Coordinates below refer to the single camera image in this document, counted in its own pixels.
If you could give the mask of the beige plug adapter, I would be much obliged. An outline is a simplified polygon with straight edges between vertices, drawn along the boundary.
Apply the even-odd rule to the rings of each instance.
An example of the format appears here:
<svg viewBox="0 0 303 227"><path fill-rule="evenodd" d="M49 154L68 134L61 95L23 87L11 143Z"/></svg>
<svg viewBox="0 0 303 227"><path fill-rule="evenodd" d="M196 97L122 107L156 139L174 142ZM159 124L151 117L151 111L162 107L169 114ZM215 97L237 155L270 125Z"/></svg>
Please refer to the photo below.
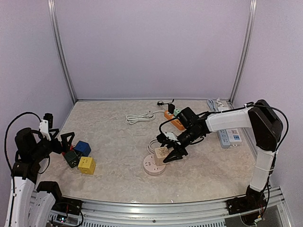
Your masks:
<svg viewBox="0 0 303 227"><path fill-rule="evenodd" d="M167 147L155 148L154 160L156 165L158 166L164 165L165 163L163 161L168 155L169 155L169 150L167 149Z"/></svg>

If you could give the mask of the blue cube socket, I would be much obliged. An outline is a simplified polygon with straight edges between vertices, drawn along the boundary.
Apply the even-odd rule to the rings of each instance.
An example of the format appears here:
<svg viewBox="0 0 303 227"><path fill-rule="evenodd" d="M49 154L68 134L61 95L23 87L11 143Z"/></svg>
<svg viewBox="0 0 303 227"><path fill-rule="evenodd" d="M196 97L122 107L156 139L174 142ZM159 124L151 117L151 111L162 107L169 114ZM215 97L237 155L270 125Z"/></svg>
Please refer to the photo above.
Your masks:
<svg viewBox="0 0 303 227"><path fill-rule="evenodd" d="M74 147L74 151L80 152L82 156L88 157L90 155L91 148L89 143L80 140Z"/></svg>

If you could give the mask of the dark green cube socket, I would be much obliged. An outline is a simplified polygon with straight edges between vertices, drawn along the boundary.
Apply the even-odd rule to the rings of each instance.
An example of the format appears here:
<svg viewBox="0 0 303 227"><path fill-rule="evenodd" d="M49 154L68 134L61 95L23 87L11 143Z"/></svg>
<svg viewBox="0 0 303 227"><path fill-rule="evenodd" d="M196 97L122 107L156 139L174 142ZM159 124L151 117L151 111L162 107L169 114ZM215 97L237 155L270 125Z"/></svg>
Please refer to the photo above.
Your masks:
<svg viewBox="0 0 303 227"><path fill-rule="evenodd" d="M63 157L66 160L66 162L70 168L75 168L78 166L79 161L80 161L80 156L75 151L71 150L71 151L65 153L65 155Z"/></svg>

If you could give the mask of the orange power strip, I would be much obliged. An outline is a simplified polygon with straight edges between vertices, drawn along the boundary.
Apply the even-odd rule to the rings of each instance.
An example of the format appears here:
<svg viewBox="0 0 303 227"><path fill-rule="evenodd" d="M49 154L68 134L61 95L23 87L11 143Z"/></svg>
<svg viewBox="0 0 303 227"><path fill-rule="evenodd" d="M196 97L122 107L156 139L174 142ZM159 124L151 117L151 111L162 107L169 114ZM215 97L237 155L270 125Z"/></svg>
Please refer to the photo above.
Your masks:
<svg viewBox="0 0 303 227"><path fill-rule="evenodd" d="M154 111L154 112L149 111L147 113L140 114L140 115L128 114L125 116L125 123L132 125L132 124L136 124L138 122L153 121L156 118L155 114L158 114L158 113L161 113L167 120L171 120L175 117L175 115L169 113L168 110L165 110L165 111L158 110L158 111ZM180 131L185 130L185 127L178 119L172 120L170 123L173 124Z"/></svg>

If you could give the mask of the pink round power strip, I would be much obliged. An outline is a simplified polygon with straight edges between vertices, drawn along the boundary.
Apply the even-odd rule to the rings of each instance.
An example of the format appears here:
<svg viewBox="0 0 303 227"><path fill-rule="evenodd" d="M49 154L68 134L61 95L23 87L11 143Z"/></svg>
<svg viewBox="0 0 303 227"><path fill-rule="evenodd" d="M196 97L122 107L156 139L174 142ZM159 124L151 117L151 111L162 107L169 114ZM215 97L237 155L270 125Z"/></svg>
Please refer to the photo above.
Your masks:
<svg viewBox="0 0 303 227"><path fill-rule="evenodd" d="M147 145L147 151L149 154L143 160L143 169L148 175L151 176L161 175L166 169L165 165L158 166L156 164L154 158L154 149L152 148L152 145L156 142L158 142L156 139L153 139L149 142Z"/></svg>

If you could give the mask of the yellow cube socket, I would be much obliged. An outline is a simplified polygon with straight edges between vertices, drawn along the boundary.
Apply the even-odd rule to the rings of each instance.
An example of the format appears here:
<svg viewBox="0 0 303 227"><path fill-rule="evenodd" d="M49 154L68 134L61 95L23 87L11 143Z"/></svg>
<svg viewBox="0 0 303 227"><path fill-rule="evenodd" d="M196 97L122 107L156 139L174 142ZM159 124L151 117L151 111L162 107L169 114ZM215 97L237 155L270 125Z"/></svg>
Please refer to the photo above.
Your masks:
<svg viewBox="0 0 303 227"><path fill-rule="evenodd" d="M92 157L81 157L78 169L83 174L93 175L96 168L96 163Z"/></svg>

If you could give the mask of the mint green plug adapter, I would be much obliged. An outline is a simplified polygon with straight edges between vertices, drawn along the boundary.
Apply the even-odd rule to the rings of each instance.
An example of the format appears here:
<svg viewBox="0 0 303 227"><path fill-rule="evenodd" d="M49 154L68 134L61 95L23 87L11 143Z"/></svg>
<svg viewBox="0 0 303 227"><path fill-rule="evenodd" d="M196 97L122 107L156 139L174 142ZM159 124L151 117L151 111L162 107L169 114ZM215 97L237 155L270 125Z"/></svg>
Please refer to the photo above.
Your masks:
<svg viewBox="0 0 303 227"><path fill-rule="evenodd" d="M176 117L181 111L177 108L174 109L173 115Z"/></svg>

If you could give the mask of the black power adapter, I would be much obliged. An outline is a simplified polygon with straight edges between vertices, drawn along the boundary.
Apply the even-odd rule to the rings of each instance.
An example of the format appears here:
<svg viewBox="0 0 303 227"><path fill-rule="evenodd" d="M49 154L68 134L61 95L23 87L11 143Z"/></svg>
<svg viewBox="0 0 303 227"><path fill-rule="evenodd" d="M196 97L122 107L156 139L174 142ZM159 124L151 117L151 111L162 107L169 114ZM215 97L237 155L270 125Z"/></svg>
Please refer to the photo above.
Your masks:
<svg viewBox="0 0 303 227"><path fill-rule="evenodd" d="M174 100L175 99L172 99L172 101L166 102L166 103L163 102L162 100L160 100L160 101L157 102L157 105L158 106L167 105L168 106L168 112L170 114L174 114L174 110L175 110L175 105L173 104Z"/></svg>

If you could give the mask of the blue-grey power strip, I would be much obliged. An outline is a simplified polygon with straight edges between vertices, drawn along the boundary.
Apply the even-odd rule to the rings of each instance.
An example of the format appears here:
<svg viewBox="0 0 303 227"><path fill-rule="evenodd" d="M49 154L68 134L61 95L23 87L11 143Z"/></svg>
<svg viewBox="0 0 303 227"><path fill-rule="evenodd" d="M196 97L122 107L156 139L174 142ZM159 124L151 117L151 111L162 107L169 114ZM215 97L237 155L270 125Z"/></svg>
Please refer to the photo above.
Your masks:
<svg viewBox="0 0 303 227"><path fill-rule="evenodd" d="M208 99L207 105L211 112L225 111L225 110L229 109L228 107L224 106L224 104L220 101L219 98L216 99L215 101L213 99ZM220 142L222 148L230 147L231 144L230 144L226 130L217 131L217 136L219 138L219 142Z"/></svg>

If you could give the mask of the white power strip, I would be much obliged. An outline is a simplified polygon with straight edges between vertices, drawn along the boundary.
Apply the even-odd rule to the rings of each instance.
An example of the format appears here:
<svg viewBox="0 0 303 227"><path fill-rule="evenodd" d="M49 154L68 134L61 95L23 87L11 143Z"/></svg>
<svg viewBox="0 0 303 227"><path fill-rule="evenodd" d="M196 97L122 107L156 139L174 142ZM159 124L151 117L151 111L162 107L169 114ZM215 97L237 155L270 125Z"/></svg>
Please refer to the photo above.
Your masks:
<svg viewBox="0 0 303 227"><path fill-rule="evenodd" d="M230 144L231 144L230 146L237 147L237 146L242 145L242 139L241 139L238 129L227 129L226 132L227 132Z"/></svg>

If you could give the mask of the red cube socket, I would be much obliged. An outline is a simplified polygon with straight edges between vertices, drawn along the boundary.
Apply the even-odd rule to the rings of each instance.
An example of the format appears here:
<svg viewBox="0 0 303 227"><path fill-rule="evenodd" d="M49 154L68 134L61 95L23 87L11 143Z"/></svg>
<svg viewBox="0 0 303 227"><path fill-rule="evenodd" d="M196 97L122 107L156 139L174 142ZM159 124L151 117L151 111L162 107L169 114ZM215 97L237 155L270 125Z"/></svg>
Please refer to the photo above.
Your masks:
<svg viewBox="0 0 303 227"><path fill-rule="evenodd" d="M72 150L73 150L73 145L70 146L69 150L62 152L62 155L65 156L66 153L68 153L69 151L72 151Z"/></svg>

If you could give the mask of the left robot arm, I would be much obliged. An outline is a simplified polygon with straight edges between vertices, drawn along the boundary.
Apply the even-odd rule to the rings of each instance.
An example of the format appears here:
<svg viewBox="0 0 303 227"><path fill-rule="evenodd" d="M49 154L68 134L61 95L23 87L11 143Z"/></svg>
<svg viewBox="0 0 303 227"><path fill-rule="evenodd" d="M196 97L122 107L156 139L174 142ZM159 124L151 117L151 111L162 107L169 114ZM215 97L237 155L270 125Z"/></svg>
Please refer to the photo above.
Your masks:
<svg viewBox="0 0 303 227"><path fill-rule="evenodd" d="M54 129L53 132L48 139L37 130L24 128L15 136L18 150L11 169L7 227L44 227L52 207L62 210L66 206L66 199L57 182L37 182L42 173L40 162L49 158L52 152L69 152L75 136L74 132L70 132L61 135L58 140L56 135L59 130Z"/></svg>

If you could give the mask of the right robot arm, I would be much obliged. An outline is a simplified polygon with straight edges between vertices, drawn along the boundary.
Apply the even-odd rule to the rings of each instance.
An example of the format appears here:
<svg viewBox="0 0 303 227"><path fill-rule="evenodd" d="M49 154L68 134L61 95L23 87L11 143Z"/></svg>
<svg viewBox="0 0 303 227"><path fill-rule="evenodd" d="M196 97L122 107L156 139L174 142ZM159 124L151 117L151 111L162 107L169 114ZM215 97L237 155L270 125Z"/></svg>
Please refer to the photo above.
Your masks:
<svg viewBox="0 0 303 227"><path fill-rule="evenodd" d="M196 114L190 107L186 107L175 117L185 130L178 136L159 130L156 137L162 146L172 149L163 162L168 163L187 156L186 148L201 142L207 134L229 129L250 130L255 142L256 163L246 195L242 199L242 206L252 210L261 201L275 168L279 145L285 138L282 134L283 123L276 114L278 111L264 99L220 112L206 111Z"/></svg>

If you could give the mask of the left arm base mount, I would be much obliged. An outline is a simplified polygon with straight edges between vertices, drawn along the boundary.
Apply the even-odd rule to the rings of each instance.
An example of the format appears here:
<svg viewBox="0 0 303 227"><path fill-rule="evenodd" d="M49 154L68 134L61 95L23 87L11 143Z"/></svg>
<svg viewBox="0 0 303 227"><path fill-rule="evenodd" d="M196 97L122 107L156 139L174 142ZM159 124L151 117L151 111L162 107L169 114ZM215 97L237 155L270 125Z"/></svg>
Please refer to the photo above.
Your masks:
<svg viewBox="0 0 303 227"><path fill-rule="evenodd" d="M82 205L82 200L62 197L53 205L52 210L66 214L80 215Z"/></svg>

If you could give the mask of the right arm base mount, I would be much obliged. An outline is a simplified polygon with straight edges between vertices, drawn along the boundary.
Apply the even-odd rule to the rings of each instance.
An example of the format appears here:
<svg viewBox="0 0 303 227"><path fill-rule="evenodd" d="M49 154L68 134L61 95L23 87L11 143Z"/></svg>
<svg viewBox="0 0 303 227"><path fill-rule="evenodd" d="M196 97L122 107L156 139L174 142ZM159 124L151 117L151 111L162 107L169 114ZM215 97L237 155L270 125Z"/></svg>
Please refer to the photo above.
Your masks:
<svg viewBox="0 0 303 227"><path fill-rule="evenodd" d="M265 207L266 200L260 199L256 201L251 197L235 197L233 199L229 199L226 201L227 209L229 215L243 213L255 209L259 209L261 207Z"/></svg>

